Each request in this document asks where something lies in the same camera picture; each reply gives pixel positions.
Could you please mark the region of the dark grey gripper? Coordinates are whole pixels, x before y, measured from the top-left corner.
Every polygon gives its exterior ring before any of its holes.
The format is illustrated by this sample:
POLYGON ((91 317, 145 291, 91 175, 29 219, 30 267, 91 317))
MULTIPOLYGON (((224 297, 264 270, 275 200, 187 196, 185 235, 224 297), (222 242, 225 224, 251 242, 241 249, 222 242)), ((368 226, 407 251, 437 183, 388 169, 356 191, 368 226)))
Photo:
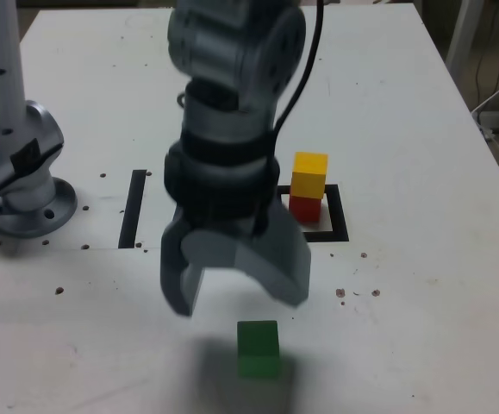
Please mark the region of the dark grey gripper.
POLYGON ((310 264, 305 236, 279 201, 236 218, 197 216, 176 203, 161 238, 160 286, 176 314, 192 317, 204 270, 233 268, 297 307, 309 295, 310 264))

